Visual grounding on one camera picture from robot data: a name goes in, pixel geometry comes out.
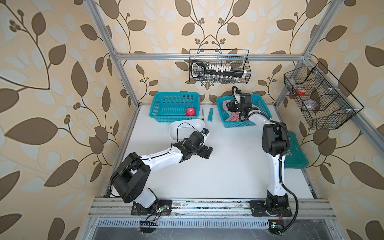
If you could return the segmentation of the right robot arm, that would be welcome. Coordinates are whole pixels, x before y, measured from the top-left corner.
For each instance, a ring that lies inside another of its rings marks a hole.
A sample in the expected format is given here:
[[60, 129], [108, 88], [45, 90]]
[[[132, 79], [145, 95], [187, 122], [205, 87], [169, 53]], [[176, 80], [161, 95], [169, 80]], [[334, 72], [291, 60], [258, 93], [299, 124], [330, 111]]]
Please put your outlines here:
[[238, 112], [241, 122], [253, 122], [263, 128], [262, 149], [270, 159], [272, 172], [266, 201], [262, 208], [269, 216], [289, 211], [289, 195], [297, 199], [284, 184], [285, 157], [291, 146], [289, 131], [285, 124], [273, 120], [259, 108], [254, 107], [250, 94], [242, 93], [233, 87], [232, 95], [235, 103], [228, 106], [228, 109]]

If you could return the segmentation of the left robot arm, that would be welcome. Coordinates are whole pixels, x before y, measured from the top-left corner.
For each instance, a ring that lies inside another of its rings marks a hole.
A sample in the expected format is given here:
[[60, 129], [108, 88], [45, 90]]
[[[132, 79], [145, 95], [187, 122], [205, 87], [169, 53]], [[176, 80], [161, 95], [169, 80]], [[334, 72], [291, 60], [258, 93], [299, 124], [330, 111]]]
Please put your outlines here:
[[127, 155], [111, 176], [110, 190], [115, 189], [124, 203], [135, 202], [143, 208], [153, 209], [158, 198], [145, 187], [150, 173], [171, 165], [180, 164], [197, 155], [209, 159], [213, 148], [205, 145], [209, 130], [194, 131], [188, 138], [171, 144], [169, 149], [152, 155], [140, 156], [133, 152]]

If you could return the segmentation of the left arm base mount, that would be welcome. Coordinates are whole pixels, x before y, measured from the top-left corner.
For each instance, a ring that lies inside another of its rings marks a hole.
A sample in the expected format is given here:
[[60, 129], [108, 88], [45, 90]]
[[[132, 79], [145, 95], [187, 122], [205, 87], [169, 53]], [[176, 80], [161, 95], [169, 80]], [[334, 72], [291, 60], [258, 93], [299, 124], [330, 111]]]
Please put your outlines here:
[[161, 214], [161, 216], [169, 216], [172, 211], [172, 200], [156, 199], [155, 202], [145, 208], [139, 203], [133, 202], [131, 215], [132, 216], [149, 216], [151, 214]]

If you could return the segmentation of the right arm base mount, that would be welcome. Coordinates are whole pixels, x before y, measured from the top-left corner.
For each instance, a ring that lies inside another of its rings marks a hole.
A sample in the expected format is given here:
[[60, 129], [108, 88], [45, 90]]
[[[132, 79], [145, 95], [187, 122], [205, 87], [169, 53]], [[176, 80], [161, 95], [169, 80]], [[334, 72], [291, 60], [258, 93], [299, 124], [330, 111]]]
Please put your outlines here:
[[292, 217], [291, 207], [289, 205], [289, 196], [273, 195], [267, 190], [265, 200], [249, 201], [253, 217]]

